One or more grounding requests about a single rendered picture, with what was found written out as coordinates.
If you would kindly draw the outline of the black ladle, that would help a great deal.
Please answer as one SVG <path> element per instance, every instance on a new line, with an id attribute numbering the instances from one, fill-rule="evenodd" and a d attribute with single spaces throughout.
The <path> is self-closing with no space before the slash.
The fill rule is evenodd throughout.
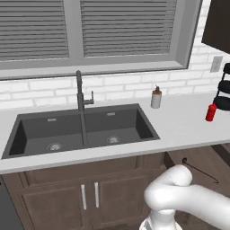
<path id="1" fill-rule="evenodd" d="M 209 178 L 211 178 L 211 179 L 214 180 L 214 183 L 216 183 L 216 184 L 219 183 L 219 180 L 216 179 L 215 177 L 213 177 L 213 176 L 209 175 L 208 173 L 201 171 L 201 170 L 198 169 L 197 167 L 192 166 L 191 164 L 189 164 L 189 163 L 188 163 L 188 159 L 187 159 L 186 157 L 183 157 L 182 160 L 181 160 L 181 162 L 182 162 L 183 164 L 186 164 L 186 165 L 190 166 L 191 168 L 193 168 L 193 169 L 199 171 L 200 173 L 203 173 L 203 174 L 207 175 L 207 177 L 209 177 Z"/>

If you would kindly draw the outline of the open brown wooden drawer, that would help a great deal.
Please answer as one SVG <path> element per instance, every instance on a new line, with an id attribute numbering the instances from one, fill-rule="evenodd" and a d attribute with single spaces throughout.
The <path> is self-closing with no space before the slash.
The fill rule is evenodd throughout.
<path id="1" fill-rule="evenodd" d="M 218 179 L 219 183 L 214 183 L 207 175 L 183 164 L 183 157 L 192 166 Z M 192 184 L 201 185 L 230 198 L 230 143 L 168 151 L 164 153 L 164 164 L 167 169 L 176 164 L 186 166 L 192 173 Z"/>

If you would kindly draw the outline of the dark grey double sink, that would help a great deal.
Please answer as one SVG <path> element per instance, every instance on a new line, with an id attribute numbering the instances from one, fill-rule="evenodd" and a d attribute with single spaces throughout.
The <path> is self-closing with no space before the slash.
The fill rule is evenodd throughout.
<path id="1" fill-rule="evenodd" d="M 19 114 L 3 158 L 158 140 L 140 105 Z"/>

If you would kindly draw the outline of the dark grey tap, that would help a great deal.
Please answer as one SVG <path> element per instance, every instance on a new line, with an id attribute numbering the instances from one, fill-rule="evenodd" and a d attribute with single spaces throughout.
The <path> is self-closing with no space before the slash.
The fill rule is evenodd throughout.
<path id="1" fill-rule="evenodd" d="M 76 71 L 76 83 L 77 83 L 77 104 L 78 104 L 78 110 L 84 111 L 84 106 L 89 104 L 94 104 L 94 98 L 91 98 L 90 100 L 86 100 L 84 98 L 84 93 L 82 89 L 83 81 L 82 81 L 82 75 L 79 70 Z"/>

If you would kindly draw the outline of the white soap dispenser bottle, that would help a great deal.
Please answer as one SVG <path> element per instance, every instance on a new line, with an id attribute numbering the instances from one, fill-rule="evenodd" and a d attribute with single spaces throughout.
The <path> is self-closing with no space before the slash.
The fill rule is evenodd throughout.
<path id="1" fill-rule="evenodd" d="M 155 89 L 152 91 L 152 99 L 151 99 L 151 107 L 153 109 L 159 109 L 162 99 L 162 92 L 160 91 L 160 87 L 157 85 Z"/>

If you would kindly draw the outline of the brown cupboard door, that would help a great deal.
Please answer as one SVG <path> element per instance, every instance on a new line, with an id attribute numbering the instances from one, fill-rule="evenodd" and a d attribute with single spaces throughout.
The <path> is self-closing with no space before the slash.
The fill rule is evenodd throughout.
<path id="1" fill-rule="evenodd" d="M 34 230 L 91 228 L 79 182 L 29 189 L 21 198 Z"/>
<path id="2" fill-rule="evenodd" d="M 99 183 L 100 206 L 95 206 L 94 183 Z M 93 228 L 102 229 L 143 220 L 148 211 L 144 190 L 149 183 L 146 173 L 126 173 L 97 178 L 93 183 Z"/>

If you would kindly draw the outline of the grey window with blinds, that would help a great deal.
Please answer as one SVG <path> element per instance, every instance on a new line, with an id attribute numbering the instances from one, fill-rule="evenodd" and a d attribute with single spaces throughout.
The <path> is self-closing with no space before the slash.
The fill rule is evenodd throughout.
<path id="1" fill-rule="evenodd" d="M 0 0 L 0 81 L 184 69 L 202 0 Z"/>

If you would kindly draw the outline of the red bottle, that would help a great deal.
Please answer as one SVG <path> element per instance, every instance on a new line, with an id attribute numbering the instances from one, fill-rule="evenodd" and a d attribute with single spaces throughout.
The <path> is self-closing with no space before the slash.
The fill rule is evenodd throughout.
<path id="1" fill-rule="evenodd" d="M 206 121 L 212 121 L 217 110 L 217 106 L 213 103 L 208 106 Z"/>

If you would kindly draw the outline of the black tiered stand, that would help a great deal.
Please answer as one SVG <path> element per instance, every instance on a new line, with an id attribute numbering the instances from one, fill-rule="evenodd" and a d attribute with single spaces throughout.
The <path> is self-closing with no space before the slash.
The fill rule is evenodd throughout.
<path id="1" fill-rule="evenodd" d="M 230 111 L 230 80 L 225 80 L 226 75 L 230 75 L 230 63 L 225 63 L 223 76 L 221 81 L 218 83 L 217 95 L 213 100 L 213 103 L 217 106 L 217 108 L 222 111 Z M 229 97 L 220 96 L 220 92 L 229 94 Z"/>

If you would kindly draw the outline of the dark grey dishwasher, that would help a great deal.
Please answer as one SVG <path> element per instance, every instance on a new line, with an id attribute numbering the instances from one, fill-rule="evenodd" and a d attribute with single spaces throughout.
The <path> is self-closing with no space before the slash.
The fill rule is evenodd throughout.
<path id="1" fill-rule="evenodd" d="M 24 230 L 7 188 L 0 175 L 0 230 Z"/>

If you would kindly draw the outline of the grey wall socket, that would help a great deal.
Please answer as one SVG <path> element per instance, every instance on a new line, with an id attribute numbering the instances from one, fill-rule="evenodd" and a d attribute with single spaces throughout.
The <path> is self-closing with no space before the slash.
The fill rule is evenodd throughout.
<path id="1" fill-rule="evenodd" d="M 211 73 L 215 73 L 215 72 L 219 71 L 222 59 L 223 59 L 222 57 L 214 57 L 213 58 L 213 62 L 212 62 L 211 68 L 210 68 Z"/>

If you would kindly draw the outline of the dark brown wall cupboard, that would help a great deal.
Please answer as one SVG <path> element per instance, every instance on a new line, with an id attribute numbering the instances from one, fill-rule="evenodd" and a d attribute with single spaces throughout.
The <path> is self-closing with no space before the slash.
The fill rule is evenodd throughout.
<path id="1" fill-rule="evenodd" d="M 201 42 L 230 54 L 230 0 L 211 0 Z"/>

